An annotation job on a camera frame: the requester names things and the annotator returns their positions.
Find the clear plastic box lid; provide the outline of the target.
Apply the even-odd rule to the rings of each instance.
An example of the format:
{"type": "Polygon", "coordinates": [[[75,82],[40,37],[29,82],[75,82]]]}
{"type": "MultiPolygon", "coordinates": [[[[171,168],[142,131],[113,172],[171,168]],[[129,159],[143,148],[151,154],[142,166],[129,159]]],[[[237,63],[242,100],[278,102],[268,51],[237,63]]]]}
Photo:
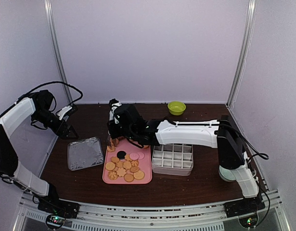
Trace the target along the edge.
{"type": "Polygon", "coordinates": [[[101,141],[97,137],[71,142],[67,146],[68,169],[82,170],[104,163],[101,141]]]}

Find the lilac divided storage box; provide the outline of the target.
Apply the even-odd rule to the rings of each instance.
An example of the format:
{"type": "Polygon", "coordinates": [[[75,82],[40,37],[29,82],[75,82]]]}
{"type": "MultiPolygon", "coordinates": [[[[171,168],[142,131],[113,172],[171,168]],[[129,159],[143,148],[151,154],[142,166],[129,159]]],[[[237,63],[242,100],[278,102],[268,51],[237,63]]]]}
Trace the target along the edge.
{"type": "Polygon", "coordinates": [[[156,174],[189,176],[193,169],[193,146],[166,144],[154,146],[152,172],[156,174]]]}

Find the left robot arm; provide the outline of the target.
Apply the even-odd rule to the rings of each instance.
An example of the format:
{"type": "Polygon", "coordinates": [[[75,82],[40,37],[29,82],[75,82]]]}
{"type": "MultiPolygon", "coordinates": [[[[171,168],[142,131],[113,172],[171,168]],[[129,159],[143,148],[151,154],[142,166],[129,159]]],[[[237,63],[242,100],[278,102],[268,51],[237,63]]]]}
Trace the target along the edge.
{"type": "Polygon", "coordinates": [[[19,142],[15,141],[15,132],[27,119],[31,125],[40,122],[44,129],[51,129],[61,139],[78,138],[72,125],[65,121],[66,116],[72,115],[77,107],[71,103],[56,113],[50,110],[54,96],[48,90],[30,91],[0,115],[0,178],[14,184],[23,191],[28,191],[38,197],[41,203],[53,214],[58,214],[67,208],[56,190],[56,187],[36,176],[19,160],[16,149],[19,142]]]}

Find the pink plastic tray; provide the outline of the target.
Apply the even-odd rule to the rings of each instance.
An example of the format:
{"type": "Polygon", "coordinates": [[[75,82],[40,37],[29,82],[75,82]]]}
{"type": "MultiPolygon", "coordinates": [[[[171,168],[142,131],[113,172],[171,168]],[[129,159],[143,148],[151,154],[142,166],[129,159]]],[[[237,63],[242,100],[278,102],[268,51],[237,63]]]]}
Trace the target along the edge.
{"type": "Polygon", "coordinates": [[[127,140],[119,141],[114,152],[108,152],[106,150],[105,161],[103,167],[103,181],[107,184],[147,184],[152,180],[152,157],[151,157],[151,147],[146,146],[143,148],[138,148],[137,146],[131,144],[127,140]],[[117,152],[125,151],[125,159],[119,160],[117,157],[117,152]],[[129,155],[131,153],[143,152],[145,154],[142,160],[131,160],[129,155]],[[126,174],[132,174],[141,170],[145,173],[145,177],[142,180],[136,180],[132,182],[126,182],[124,176],[126,174]],[[118,178],[116,180],[109,180],[108,172],[116,171],[118,178]]]}

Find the black sandwich cookie middle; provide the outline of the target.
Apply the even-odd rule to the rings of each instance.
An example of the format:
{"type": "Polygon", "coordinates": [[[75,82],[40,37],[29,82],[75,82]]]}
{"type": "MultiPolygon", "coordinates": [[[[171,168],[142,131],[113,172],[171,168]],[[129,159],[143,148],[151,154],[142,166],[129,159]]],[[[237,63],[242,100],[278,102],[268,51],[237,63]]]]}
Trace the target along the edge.
{"type": "Polygon", "coordinates": [[[119,151],[119,152],[117,152],[117,157],[118,157],[119,160],[125,159],[125,156],[126,156],[126,152],[125,151],[119,151]]]}

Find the pink sandwich cookie lower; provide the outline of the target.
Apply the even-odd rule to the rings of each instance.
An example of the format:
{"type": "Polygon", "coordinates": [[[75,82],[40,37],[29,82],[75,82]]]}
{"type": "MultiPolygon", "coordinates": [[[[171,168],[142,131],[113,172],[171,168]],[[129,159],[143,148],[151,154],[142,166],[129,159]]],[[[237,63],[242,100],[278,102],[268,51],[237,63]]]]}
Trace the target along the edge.
{"type": "Polygon", "coordinates": [[[129,157],[131,160],[134,160],[134,161],[139,159],[139,155],[137,153],[131,153],[129,157]]]}

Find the pink sandwich cookie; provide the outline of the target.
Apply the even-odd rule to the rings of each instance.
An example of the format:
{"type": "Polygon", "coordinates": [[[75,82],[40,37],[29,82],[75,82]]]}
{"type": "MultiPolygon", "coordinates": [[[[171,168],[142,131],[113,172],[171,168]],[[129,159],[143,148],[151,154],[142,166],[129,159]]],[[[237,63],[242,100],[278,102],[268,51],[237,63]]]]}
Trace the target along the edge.
{"type": "Polygon", "coordinates": [[[137,153],[131,153],[129,157],[131,160],[134,160],[134,161],[139,159],[139,155],[137,153]]]}
{"type": "Polygon", "coordinates": [[[145,154],[143,152],[137,152],[138,154],[138,160],[142,160],[145,157],[145,154]]]}

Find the pink sandwich cookie upper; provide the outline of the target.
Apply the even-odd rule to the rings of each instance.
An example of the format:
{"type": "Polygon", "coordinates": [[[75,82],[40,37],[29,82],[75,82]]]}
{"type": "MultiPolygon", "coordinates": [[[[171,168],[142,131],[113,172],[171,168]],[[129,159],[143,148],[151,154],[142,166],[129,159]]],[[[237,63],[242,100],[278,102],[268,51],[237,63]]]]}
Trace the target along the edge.
{"type": "Polygon", "coordinates": [[[143,152],[137,152],[138,154],[138,160],[142,160],[145,157],[145,154],[143,152]]]}

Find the swirl butter cookie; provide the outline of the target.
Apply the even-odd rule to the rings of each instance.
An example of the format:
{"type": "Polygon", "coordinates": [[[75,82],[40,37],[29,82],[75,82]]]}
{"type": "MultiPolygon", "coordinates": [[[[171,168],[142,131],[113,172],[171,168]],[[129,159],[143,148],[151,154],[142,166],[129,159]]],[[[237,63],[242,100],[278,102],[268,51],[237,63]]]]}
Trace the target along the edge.
{"type": "Polygon", "coordinates": [[[118,174],[116,171],[109,171],[107,176],[109,180],[116,180],[118,178],[118,174]]]}

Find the round dotted biscuit right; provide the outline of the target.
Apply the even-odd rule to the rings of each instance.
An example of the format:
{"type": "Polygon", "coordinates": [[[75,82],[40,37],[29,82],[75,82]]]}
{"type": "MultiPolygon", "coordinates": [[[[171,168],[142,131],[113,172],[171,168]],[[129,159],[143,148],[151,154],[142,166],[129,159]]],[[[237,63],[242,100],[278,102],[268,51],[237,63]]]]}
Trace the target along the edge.
{"type": "Polygon", "coordinates": [[[138,170],[137,172],[133,173],[133,176],[136,180],[142,180],[145,177],[145,173],[141,170],[138,170]]]}

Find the plain round biscuit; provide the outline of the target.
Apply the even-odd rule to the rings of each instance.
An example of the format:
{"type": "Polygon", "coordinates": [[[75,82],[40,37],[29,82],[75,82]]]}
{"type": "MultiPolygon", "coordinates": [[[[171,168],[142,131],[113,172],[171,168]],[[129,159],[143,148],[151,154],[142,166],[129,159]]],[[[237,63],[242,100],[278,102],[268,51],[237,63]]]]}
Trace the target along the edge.
{"type": "Polygon", "coordinates": [[[124,176],[124,180],[125,180],[126,182],[132,182],[132,181],[134,181],[134,176],[133,176],[132,174],[126,174],[126,175],[124,176]]]}

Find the green plastic bowl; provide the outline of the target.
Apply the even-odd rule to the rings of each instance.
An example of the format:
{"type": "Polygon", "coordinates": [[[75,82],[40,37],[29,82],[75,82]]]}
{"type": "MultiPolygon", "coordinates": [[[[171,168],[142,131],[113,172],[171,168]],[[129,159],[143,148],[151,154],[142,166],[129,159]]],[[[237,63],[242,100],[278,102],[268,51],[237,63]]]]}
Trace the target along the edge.
{"type": "Polygon", "coordinates": [[[172,101],[168,105],[169,113],[172,115],[180,116],[186,110],[186,105],[179,101],[172,101]]]}

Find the pale celadon ceramic bowl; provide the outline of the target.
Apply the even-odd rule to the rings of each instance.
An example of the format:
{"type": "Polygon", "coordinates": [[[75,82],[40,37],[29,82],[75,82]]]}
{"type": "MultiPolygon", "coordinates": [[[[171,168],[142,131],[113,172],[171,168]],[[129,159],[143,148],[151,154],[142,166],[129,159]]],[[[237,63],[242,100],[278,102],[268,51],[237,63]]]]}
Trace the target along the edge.
{"type": "Polygon", "coordinates": [[[222,166],[219,166],[219,176],[222,180],[226,182],[234,182],[236,181],[235,176],[231,173],[230,170],[223,168],[222,166]]]}

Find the left aluminium corner post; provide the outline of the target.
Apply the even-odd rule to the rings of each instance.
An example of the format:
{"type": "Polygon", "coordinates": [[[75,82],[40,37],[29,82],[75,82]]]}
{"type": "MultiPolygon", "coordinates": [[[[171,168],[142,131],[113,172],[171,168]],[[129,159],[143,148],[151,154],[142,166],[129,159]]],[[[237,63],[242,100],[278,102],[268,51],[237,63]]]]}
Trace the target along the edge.
{"type": "Polygon", "coordinates": [[[62,57],[61,57],[59,44],[58,44],[58,38],[57,38],[57,33],[56,33],[56,28],[54,23],[51,0],[44,0],[44,6],[45,6],[46,17],[48,20],[48,25],[49,25],[50,35],[51,35],[51,42],[53,46],[54,57],[57,64],[59,77],[63,83],[67,84],[67,79],[65,76],[62,57]]]}

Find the right aluminium corner post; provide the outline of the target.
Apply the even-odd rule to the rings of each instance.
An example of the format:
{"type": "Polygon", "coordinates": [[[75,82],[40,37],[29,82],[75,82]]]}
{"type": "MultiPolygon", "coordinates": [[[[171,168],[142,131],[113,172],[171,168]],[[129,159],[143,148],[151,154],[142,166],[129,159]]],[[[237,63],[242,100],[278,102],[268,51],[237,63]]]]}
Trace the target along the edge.
{"type": "Polygon", "coordinates": [[[246,66],[246,57],[251,45],[257,2],[258,2],[257,0],[248,1],[248,8],[247,8],[242,45],[241,45],[240,54],[237,62],[237,67],[234,74],[234,79],[232,82],[232,87],[227,100],[227,107],[230,109],[232,109],[234,106],[234,102],[236,101],[238,91],[242,83],[242,78],[243,78],[243,74],[246,66]]]}

